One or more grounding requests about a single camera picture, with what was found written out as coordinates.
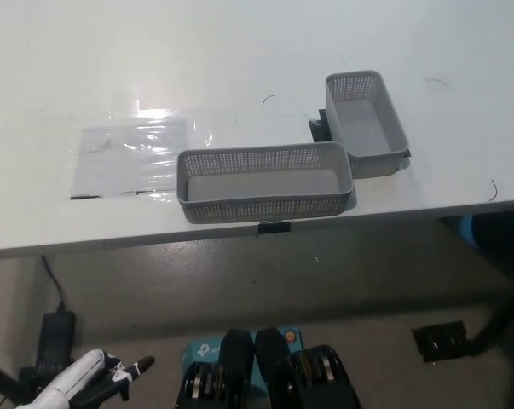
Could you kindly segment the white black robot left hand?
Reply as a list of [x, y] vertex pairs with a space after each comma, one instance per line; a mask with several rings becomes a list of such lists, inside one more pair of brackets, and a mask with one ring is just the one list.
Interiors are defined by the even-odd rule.
[[149, 355], [127, 366], [120, 358], [102, 349], [90, 350], [55, 377], [25, 407], [98, 408], [115, 395], [127, 401], [131, 384], [154, 363], [155, 358]]

